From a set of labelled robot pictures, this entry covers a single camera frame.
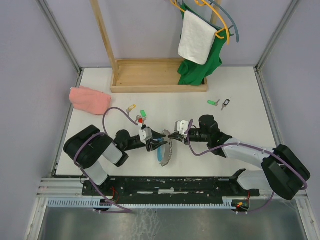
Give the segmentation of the metal keyring band blue handle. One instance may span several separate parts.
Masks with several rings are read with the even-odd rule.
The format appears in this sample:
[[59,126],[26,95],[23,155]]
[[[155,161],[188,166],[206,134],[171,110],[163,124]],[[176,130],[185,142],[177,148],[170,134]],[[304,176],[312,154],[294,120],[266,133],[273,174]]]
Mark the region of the metal keyring band blue handle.
[[173,142],[169,138],[171,134],[167,129],[162,131],[164,137],[158,139],[160,143],[167,142],[157,149],[157,160],[162,167],[165,167],[169,164],[172,154],[173,154]]

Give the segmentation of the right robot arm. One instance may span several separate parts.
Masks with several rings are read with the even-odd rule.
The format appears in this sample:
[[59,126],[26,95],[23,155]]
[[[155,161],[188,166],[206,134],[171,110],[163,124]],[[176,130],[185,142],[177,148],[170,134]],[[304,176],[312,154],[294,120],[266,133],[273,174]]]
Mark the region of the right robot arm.
[[229,183],[234,195],[252,189],[272,190],[279,197],[292,200],[299,191],[307,189],[311,174],[288,146],[261,147],[240,141],[223,133],[212,115],[201,116],[198,123],[199,127],[193,128],[192,120],[177,121],[169,138],[188,146],[192,142],[206,143],[206,154],[240,160],[258,168],[242,170]]

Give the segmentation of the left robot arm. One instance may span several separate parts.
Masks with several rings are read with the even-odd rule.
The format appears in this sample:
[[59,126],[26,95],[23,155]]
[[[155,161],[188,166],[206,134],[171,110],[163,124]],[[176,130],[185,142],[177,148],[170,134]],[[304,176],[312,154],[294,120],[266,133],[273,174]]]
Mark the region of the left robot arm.
[[139,134],[131,136],[127,130],[119,130],[115,138],[90,125],[71,137],[64,144],[63,151],[73,160],[82,173],[93,181],[93,189],[99,195],[106,195],[111,183],[100,157],[104,157],[116,167],[121,167],[129,158],[127,151],[145,148],[152,152],[168,144],[165,135],[142,125]]

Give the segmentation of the red tag key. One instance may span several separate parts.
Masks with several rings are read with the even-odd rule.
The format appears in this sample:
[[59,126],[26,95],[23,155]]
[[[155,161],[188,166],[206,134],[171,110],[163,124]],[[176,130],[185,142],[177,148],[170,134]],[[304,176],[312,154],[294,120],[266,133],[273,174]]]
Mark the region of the red tag key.
[[144,117],[142,117],[141,115],[137,115],[135,122],[136,122],[137,124],[143,124],[143,123],[144,123],[144,120],[145,120]]

